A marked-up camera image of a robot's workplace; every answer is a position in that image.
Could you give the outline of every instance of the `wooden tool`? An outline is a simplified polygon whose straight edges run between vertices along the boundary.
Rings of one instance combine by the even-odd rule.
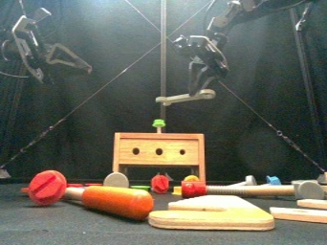
[[[275,207],[272,207],[270,210],[271,210],[271,214],[278,219],[307,221],[315,223],[327,223],[327,211],[275,208]]]
[[[115,187],[67,188],[65,198],[81,201],[88,209],[143,220],[153,209],[153,198],[143,189]]]
[[[312,199],[298,200],[298,206],[312,208],[312,209],[327,210],[327,200],[312,200]]]
[[[268,231],[272,215],[237,196],[207,195],[168,203],[168,211],[149,212],[149,225],[180,230]]]

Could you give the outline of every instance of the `wooden box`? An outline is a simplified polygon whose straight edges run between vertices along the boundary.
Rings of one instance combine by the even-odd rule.
[[[112,171],[128,167],[189,167],[205,181],[203,134],[115,133]]]

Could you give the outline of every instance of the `orange handle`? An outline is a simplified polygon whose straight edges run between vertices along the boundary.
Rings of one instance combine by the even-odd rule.
[[[153,209],[153,198],[143,189],[88,187],[81,193],[81,202],[89,209],[135,220],[145,219]]]

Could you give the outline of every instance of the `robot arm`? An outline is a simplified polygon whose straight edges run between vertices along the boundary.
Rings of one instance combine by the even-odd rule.
[[[21,15],[12,29],[13,40],[5,40],[1,45],[3,58],[20,57],[29,74],[40,83],[52,83],[47,71],[55,64],[80,69],[88,74],[92,71],[91,65],[63,44],[44,43],[37,23],[48,16],[51,13],[43,8],[37,9],[33,19]]]
[[[177,53],[192,59],[189,63],[189,94],[159,98],[167,105],[188,100],[211,99],[215,91],[205,89],[209,82],[225,77],[228,65],[221,48],[227,43],[227,32],[243,22],[254,20],[275,11],[286,10],[311,0],[231,0],[223,13],[213,17],[205,35],[180,36],[173,41]]]

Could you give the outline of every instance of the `black table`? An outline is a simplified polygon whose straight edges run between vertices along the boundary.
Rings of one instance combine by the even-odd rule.
[[[181,231],[153,228],[147,221],[91,211],[75,202],[39,207],[20,193],[23,184],[0,185],[0,244],[327,244],[327,225],[276,220],[267,232]],[[152,194],[155,210],[180,199]],[[296,208],[292,198],[247,198],[268,211],[270,207]]]

